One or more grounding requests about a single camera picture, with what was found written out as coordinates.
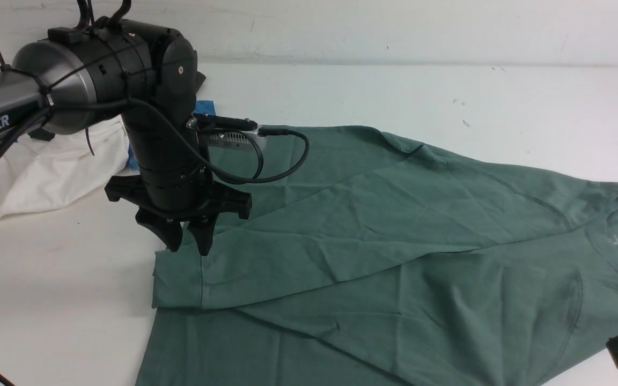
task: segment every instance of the white table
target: white table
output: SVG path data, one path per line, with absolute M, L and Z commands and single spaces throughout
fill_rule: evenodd
M 618 181 L 618 69 L 201 64 L 201 98 L 265 124 L 373 125 L 483 161 Z M 0 371 L 134 384 L 159 240 L 102 191 L 0 221 Z M 550 386 L 618 386 L 606 353 Z

